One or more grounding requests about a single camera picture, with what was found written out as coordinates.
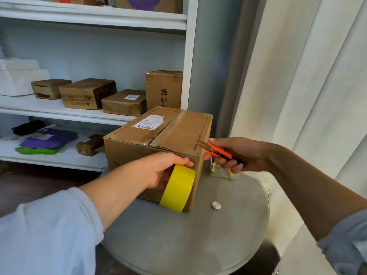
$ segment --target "yellow tape roll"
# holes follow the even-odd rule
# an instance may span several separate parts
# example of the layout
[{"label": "yellow tape roll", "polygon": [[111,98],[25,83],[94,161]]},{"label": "yellow tape roll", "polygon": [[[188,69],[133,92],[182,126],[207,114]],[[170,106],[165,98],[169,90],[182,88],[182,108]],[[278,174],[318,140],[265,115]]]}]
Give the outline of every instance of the yellow tape roll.
[{"label": "yellow tape roll", "polygon": [[195,174],[195,170],[176,164],[159,204],[181,213],[189,198]]}]

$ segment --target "shirt sleeve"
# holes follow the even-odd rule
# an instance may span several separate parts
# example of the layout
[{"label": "shirt sleeve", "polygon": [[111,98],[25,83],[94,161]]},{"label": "shirt sleeve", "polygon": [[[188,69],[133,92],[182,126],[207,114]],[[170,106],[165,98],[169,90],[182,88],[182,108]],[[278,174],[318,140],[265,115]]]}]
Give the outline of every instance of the shirt sleeve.
[{"label": "shirt sleeve", "polygon": [[59,191],[0,218],[2,274],[94,274],[103,225],[78,188]]},{"label": "shirt sleeve", "polygon": [[317,245],[338,274],[367,274],[367,209],[340,221]]}]

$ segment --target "orange box cutter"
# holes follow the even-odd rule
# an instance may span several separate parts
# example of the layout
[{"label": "orange box cutter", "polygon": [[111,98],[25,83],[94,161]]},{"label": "orange box cutter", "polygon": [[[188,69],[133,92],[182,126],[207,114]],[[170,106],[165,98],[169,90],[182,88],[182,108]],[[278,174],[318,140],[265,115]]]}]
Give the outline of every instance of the orange box cutter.
[{"label": "orange box cutter", "polygon": [[234,159],[234,160],[237,161],[237,164],[242,163],[243,166],[245,166],[245,163],[241,159],[239,159],[238,157],[233,156],[232,154],[230,154],[229,152],[227,152],[227,151],[225,151],[221,148],[216,147],[215,145],[212,145],[211,143],[206,143],[206,142],[199,141],[198,145],[200,147],[202,147],[207,153],[211,154],[214,157],[218,157],[218,158],[221,157],[221,158],[226,159],[227,161],[230,161],[230,160]]}]

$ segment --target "metal table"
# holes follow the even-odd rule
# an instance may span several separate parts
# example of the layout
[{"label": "metal table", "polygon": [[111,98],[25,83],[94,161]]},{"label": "metal table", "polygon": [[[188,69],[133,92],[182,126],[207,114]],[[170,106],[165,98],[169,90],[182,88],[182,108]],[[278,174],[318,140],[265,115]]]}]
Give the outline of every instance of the metal table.
[{"label": "metal table", "polygon": [[[213,201],[222,208],[213,209]],[[230,274],[255,254],[268,221],[268,198],[258,180],[211,176],[206,162],[191,213],[135,199],[102,244],[140,274]]]}]

